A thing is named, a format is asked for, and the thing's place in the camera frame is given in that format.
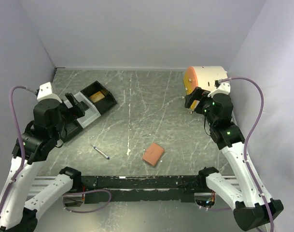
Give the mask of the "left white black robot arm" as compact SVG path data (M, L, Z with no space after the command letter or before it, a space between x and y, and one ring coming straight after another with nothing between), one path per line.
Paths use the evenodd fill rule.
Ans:
M33 109L34 119L20 133L13 149L11 168L0 195L0 232L32 232L43 213L63 194L83 188L80 171L65 167L57 178L34 198L27 200L32 182L67 126L85 115L84 107L71 93L72 104L44 99Z

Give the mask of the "orange leather card holder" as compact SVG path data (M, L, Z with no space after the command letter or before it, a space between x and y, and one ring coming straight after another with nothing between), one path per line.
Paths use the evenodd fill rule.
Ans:
M164 148L156 143L152 143L144 152L142 160L155 167L161 156L164 154Z

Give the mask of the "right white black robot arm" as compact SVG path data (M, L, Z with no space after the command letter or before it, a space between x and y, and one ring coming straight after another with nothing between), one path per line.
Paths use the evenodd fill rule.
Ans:
M204 116L210 137L228 160L239 188L225 180L214 168L199 171L198 189L216 192L232 209L237 225L243 231L258 228L273 220L284 210L281 200L274 200L257 173L245 147L240 128L232 121L233 103L229 92L209 96L209 91L196 87L185 96L185 108Z

